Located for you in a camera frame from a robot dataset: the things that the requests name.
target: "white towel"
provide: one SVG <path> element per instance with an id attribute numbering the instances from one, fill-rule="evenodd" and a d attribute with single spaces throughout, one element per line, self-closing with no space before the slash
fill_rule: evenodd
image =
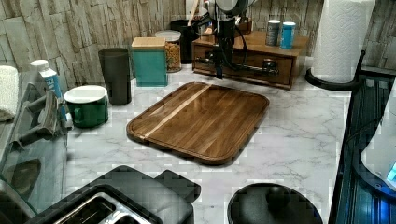
<path id="1" fill-rule="evenodd" d="M 0 121 L 15 117 L 18 93 L 18 70 L 11 66 L 0 66 Z"/>

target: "kitchen counter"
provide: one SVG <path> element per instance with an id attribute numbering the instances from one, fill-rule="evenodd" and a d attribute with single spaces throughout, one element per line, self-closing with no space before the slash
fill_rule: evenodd
<path id="1" fill-rule="evenodd" d="M 202 165 L 127 137 L 126 125 L 131 119 L 192 81 L 251 91 L 270 100 L 260 127 L 229 163 Z M 165 88 L 136 87 L 133 81 L 132 96 L 128 105 L 109 105 L 106 124 L 69 132 L 66 195 L 120 165 L 151 177 L 168 169 L 201 185 L 201 196 L 193 203 L 196 224 L 228 223 L 227 206 L 233 194 L 260 182 L 298 190 L 327 223 L 350 92 L 319 89 L 308 84 L 304 75 L 299 76 L 291 91 L 284 91 L 194 74 L 190 65 L 183 65 L 182 71 L 169 75 Z"/>

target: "black pot lid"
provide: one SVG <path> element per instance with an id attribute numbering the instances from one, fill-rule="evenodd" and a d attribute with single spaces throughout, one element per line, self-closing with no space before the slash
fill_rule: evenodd
<path id="1" fill-rule="evenodd" d="M 259 183 L 238 190 L 228 205 L 230 224 L 321 224 L 317 208 L 294 189 Z"/>

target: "wooden cutting board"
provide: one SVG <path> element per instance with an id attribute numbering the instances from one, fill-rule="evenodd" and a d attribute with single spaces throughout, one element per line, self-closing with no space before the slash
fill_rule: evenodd
<path id="1" fill-rule="evenodd" d="M 191 82 L 131 120 L 127 132 L 135 141 L 223 164 L 246 143 L 268 105 L 259 94 Z"/>

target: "black canister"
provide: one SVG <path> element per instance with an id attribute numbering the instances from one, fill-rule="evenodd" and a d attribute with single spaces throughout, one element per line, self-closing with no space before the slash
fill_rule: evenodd
<path id="1" fill-rule="evenodd" d="M 171 21 L 171 30 L 181 32 L 180 52 L 181 63 L 192 63 L 192 41 L 199 36 L 190 26 L 187 26 L 188 20 Z"/>
<path id="2" fill-rule="evenodd" d="M 277 39 L 279 36 L 279 25 L 280 21 L 270 20 L 267 25 L 267 37 L 265 39 L 265 45 L 276 46 Z"/>
<path id="3" fill-rule="evenodd" d="M 132 101 L 128 49 L 102 49 L 99 60 L 106 83 L 108 101 L 126 105 Z"/>

